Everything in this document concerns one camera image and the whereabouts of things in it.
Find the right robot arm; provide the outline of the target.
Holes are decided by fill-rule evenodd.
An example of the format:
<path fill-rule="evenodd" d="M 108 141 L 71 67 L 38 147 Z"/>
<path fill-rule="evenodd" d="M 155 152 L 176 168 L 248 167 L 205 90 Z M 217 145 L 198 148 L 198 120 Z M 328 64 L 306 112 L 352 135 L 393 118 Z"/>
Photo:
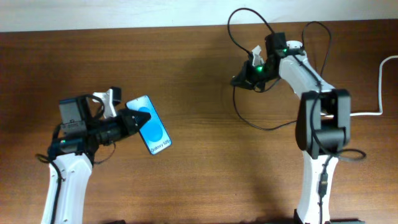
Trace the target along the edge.
<path fill-rule="evenodd" d="M 248 53 L 231 86 L 268 91 L 266 83 L 286 81 L 300 100 L 295 139 L 303 154 L 303 185 L 294 223 L 330 223 L 330 194 L 337 163 L 351 139 L 351 96 L 324 81 L 309 64 L 303 43 L 283 32 L 265 38 L 267 58 L 256 47 Z"/>

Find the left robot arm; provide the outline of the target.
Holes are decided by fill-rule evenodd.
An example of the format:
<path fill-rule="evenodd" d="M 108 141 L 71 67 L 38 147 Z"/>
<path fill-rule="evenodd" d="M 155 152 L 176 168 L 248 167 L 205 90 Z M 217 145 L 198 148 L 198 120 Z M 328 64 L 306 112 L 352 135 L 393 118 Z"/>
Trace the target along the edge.
<path fill-rule="evenodd" d="M 41 222 L 81 223 L 97 150 L 138 133 L 151 115 L 124 108 L 103 118 L 107 107 L 95 95 L 62 100 L 59 109 L 62 121 L 54 129 L 47 154 L 36 154 L 50 169 Z"/>

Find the blue Galaxy smartphone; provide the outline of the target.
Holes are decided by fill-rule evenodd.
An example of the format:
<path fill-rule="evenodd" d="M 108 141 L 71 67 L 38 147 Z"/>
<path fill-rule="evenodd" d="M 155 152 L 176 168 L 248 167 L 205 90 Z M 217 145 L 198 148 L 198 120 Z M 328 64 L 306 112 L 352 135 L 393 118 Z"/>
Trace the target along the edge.
<path fill-rule="evenodd" d="M 156 155 L 172 145 L 172 140 L 155 106 L 147 95 L 128 101 L 126 106 L 130 110 L 150 114 L 150 120 L 148 120 L 139 131 L 150 154 Z"/>

